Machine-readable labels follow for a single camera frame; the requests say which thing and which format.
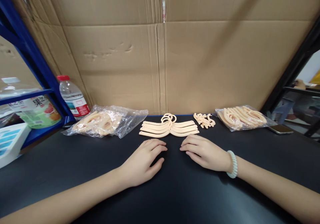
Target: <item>cardboard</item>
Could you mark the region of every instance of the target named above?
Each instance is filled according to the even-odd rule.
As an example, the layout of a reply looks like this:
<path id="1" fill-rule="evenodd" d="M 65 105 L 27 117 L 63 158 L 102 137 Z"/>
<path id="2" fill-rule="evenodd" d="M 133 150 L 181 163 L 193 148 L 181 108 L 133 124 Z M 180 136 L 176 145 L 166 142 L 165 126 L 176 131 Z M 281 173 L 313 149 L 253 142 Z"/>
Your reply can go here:
<path id="1" fill-rule="evenodd" d="M 209 113 L 241 104 L 259 109 L 320 5 L 320 0 L 13 1 L 51 69 L 69 75 L 89 104 L 148 109 L 153 115 Z"/>
<path id="2" fill-rule="evenodd" d="M 208 113 L 244 104 L 260 109 L 311 28 L 319 4 L 166 0 L 162 110 Z"/>

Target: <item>plastic bottle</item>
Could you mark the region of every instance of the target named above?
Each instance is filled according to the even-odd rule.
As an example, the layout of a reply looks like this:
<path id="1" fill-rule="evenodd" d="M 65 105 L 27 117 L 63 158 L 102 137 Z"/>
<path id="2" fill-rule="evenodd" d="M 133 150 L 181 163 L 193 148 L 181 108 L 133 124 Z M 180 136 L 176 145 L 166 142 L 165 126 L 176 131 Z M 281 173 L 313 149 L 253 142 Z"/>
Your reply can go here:
<path id="1" fill-rule="evenodd" d="M 13 97 L 40 90 L 21 83 L 17 77 L 2 78 L 2 81 L 7 84 L 7 87 L 0 90 L 0 98 Z M 9 103 L 8 106 L 33 129 L 50 127 L 61 120 L 60 114 L 46 95 Z"/>
<path id="2" fill-rule="evenodd" d="M 57 76 L 57 78 L 60 81 L 59 89 L 62 98 L 67 103 L 74 118 L 76 120 L 80 120 L 83 116 L 90 112 L 82 92 L 70 81 L 69 76 Z"/>

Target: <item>black table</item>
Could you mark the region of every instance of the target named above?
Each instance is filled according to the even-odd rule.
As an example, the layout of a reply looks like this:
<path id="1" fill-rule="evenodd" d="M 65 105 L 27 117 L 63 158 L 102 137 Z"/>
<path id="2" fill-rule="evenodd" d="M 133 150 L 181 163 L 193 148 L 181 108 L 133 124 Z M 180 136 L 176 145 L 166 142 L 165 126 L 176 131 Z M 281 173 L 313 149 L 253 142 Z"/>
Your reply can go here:
<path id="1" fill-rule="evenodd" d="M 178 116 L 178 122 L 192 120 Z M 160 117 L 147 117 L 159 122 Z M 311 190 L 320 192 L 320 148 L 303 135 L 277 135 L 261 128 L 230 132 L 215 118 L 200 136 L 224 150 Z M 56 133 L 0 169 L 0 217 L 79 185 L 120 166 L 148 137 L 139 125 L 123 139 Z M 75 223 L 298 223 L 239 178 L 204 169 L 179 150 L 184 138 L 162 138 L 168 151 L 149 182 L 98 204 Z"/>

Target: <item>blue metal shelf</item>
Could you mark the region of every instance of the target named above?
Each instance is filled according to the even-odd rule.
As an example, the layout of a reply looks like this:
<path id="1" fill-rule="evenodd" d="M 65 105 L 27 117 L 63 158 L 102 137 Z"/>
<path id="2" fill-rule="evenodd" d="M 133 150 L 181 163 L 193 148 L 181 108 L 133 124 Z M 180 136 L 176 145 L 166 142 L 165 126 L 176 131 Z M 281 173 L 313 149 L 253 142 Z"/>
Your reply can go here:
<path id="1" fill-rule="evenodd" d="M 9 103 L 12 103 L 12 102 L 17 102 L 17 101 L 21 101 L 21 100 L 24 100 L 24 99 L 32 98 L 32 97 L 46 95 L 46 94 L 49 94 L 49 93 L 52 93 L 52 92 L 53 92 L 52 89 L 45 89 L 45 90 L 31 92 L 31 93 L 18 95 L 18 96 L 14 96 L 14 97 L 2 98 L 2 99 L 0 99 L 0 106 L 5 105 L 5 104 L 9 104 Z"/>
<path id="2" fill-rule="evenodd" d="M 36 96 L 48 95 L 52 104 L 62 117 L 61 121 L 54 126 L 42 129 L 33 129 L 23 145 L 23 147 L 26 147 L 39 138 L 47 135 L 54 129 L 60 128 L 64 124 L 73 121 L 74 117 L 69 110 L 68 105 L 60 95 L 58 81 L 43 58 L 11 0 L 0 0 L 0 35 L 15 46 L 43 88 L 43 90 L 38 92 L 0 99 L 0 105 Z"/>

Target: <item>hand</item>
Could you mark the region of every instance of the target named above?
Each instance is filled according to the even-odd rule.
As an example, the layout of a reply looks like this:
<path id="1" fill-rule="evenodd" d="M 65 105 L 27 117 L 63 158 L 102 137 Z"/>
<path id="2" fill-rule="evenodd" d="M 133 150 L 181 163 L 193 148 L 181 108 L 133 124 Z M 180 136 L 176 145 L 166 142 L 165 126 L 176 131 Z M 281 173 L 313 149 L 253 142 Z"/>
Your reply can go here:
<path id="1" fill-rule="evenodd" d="M 187 136 L 181 144 L 180 151 L 186 151 L 192 160 L 204 168 L 232 173 L 233 163 L 230 154 L 201 136 Z"/>
<path id="2" fill-rule="evenodd" d="M 165 145 L 158 139 L 146 140 L 118 168 L 128 187 L 149 181 L 161 169 L 164 158 L 160 158 L 152 167 L 150 165 L 162 151 L 168 150 Z"/>

